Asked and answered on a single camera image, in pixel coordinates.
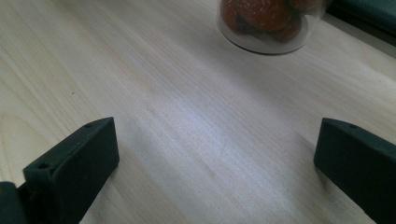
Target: tabletop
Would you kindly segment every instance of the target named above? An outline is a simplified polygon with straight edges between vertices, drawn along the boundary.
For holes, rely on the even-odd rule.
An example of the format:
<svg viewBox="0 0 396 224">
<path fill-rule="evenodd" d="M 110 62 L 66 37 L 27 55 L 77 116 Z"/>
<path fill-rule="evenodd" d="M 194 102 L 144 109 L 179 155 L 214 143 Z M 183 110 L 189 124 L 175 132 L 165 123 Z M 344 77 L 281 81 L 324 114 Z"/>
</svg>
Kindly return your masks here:
<svg viewBox="0 0 396 224">
<path fill-rule="evenodd" d="M 293 53 L 230 43 L 215 0 L 0 0 L 0 180 L 114 117 L 81 223 L 373 223 L 313 164 L 322 118 L 396 144 L 396 60 L 321 21 Z"/>
</svg>

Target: clear glass container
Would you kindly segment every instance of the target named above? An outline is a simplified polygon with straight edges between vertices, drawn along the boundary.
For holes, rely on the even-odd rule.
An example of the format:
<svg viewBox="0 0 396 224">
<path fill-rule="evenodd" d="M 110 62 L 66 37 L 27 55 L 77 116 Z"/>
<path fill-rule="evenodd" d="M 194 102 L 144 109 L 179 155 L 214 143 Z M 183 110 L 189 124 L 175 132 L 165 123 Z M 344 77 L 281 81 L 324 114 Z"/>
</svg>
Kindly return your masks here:
<svg viewBox="0 0 396 224">
<path fill-rule="evenodd" d="M 235 45 L 263 54 L 299 49 L 332 0 L 219 0 L 218 25 Z"/>
</svg>

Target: wooden table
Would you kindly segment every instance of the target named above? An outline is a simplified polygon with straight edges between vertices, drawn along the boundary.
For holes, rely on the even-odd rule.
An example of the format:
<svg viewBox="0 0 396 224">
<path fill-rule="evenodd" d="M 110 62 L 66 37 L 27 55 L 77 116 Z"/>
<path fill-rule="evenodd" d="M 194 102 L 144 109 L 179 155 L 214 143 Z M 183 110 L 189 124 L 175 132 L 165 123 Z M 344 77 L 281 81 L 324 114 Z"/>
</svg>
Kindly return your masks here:
<svg viewBox="0 0 396 224">
<path fill-rule="evenodd" d="M 231 44 L 215 0 L 0 0 L 0 180 L 114 117 L 120 166 L 81 223 L 373 223 L 312 162 L 321 119 L 396 144 L 396 60 L 322 21 Z"/>
</svg>

